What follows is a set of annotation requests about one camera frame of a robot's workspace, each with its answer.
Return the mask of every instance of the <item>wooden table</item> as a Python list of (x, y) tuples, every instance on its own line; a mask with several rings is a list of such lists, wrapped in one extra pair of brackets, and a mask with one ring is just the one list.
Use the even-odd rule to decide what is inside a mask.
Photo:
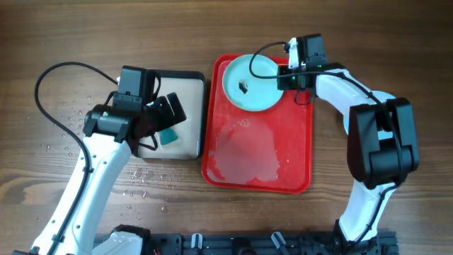
[[(0, 253), (29, 250), (79, 154), (75, 141), (35, 106), (34, 85), (46, 68), (79, 61), (112, 77), (128, 64), (197, 70), (210, 78), (221, 54), (250, 53), (310, 33), (323, 34), (330, 61), (368, 87), (413, 104), (420, 167), (393, 196), (379, 227), (397, 231), (402, 254), (453, 253), (451, 1), (66, 2), (0, 5)], [(282, 55), (280, 49), (269, 54)], [(87, 69), (65, 67), (45, 78), (40, 97), (53, 116), (81, 133), (79, 120), (113, 89)], [(117, 179), (98, 233), (120, 223), (183, 234), (331, 230), (352, 177), (341, 117), (321, 100), (315, 102), (313, 163), (307, 192), (280, 195), (210, 186), (200, 160), (133, 158)], [(155, 173), (149, 184), (131, 184), (137, 168)]]

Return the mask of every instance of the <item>black cable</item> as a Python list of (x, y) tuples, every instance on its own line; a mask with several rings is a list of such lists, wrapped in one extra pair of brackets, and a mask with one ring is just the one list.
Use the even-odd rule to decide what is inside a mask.
[(157, 95), (159, 94), (159, 90), (161, 90), (161, 75), (156, 73), (156, 78), (157, 78), (157, 81), (158, 81), (159, 85), (157, 85), (156, 92), (154, 92), (154, 95), (153, 95), (153, 98), (152, 98), (151, 101), (156, 100)]
[(261, 76), (261, 75), (255, 74), (252, 71), (252, 63), (253, 63), (253, 60), (255, 59), (255, 57), (258, 54), (260, 54), (262, 51), (264, 51), (265, 49), (267, 49), (269, 47), (272, 47), (272, 46), (276, 46), (276, 45), (284, 45), (286, 47), (288, 45), (288, 43), (287, 42), (272, 42), (272, 43), (269, 43), (267, 45), (262, 46), (261, 49), (259, 49), (257, 52), (255, 52), (255, 54), (253, 54), (252, 58), (250, 59), (250, 64), (248, 65), (248, 70), (250, 70), (250, 73), (254, 77), (260, 78), (260, 79), (275, 79), (275, 78), (280, 78), (280, 77), (293, 77), (294, 76), (294, 74), (283, 74), (283, 75), (275, 75), (275, 76)]
[(104, 103), (104, 106), (107, 106), (108, 105), (108, 102), (111, 100), (111, 98), (113, 97), (113, 95), (115, 95), (116, 91), (112, 91), (108, 94), (107, 96), (107, 99), (105, 100), (105, 103)]
[(109, 81), (113, 82), (114, 84), (117, 84), (116, 80), (112, 79), (107, 74), (103, 73), (101, 70), (96, 69), (95, 67), (92, 67), (90, 65), (87, 65), (87, 64), (84, 64), (84, 63), (80, 63), (80, 62), (63, 62), (63, 63), (56, 64), (56, 65), (54, 65), (52, 67), (49, 67), (47, 70), (45, 70), (40, 75), (40, 77), (36, 81), (36, 85), (35, 85), (35, 102), (36, 102), (36, 106), (38, 107), (40, 112), (48, 120), (50, 120), (52, 123), (57, 125), (59, 128), (63, 129), (63, 131), (67, 132), (68, 135), (70, 135), (72, 138), (74, 138), (74, 140), (76, 140), (77, 144), (79, 144), (79, 146), (82, 149), (82, 152), (84, 153), (84, 156), (85, 156), (84, 177), (82, 178), (82, 182), (80, 184), (79, 190), (77, 191), (76, 197), (74, 198), (74, 201), (72, 202), (71, 207), (69, 208), (69, 211), (68, 211), (68, 213), (66, 214), (66, 217), (63, 220), (62, 226), (58, 230), (58, 233), (55, 235), (55, 238), (53, 238), (52, 246), (50, 247), (50, 249), (49, 249), (49, 251), (47, 253), (48, 255), (54, 253), (54, 251), (57, 248), (58, 244), (62, 240), (63, 234), (66, 231), (67, 225), (68, 225), (72, 215), (74, 214), (74, 211), (76, 209), (77, 204), (80, 201), (80, 197), (81, 197), (82, 193), (84, 192), (84, 189), (85, 189), (85, 186), (86, 186), (86, 182), (88, 181), (88, 176), (89, 176), (90, 171), (91, 171), (91, 159), (90, 159), (90, 154), (89, 154), (88, 148), (80, 140), (80, 138), (77, 137), (76, 134), (74, 134), (69, 128), (67, 128), (63, 124), (61, 124), (58, 120), (55, 120), (49, 113), (47, 113), (47, 111), (44, 110), (44, 108), (41, 105), (39, 96), (38, 96), (38, 92), (39, 92), (39, 88), (40, 88), (40, 85), (41, 85), (41, 81), (44, 79), (44, 77), (48, 73), (50, 73), (53, 69), (56, 69), (58, 67), (68, 66), (68, 65), (77, 65), (77, 66), (81, 66), (81, 67), (86, 67), (88, 69), (91, 69), (91, 70), (97, 72), (98, 74), (102, 75), (103, 77), (107, 78)]

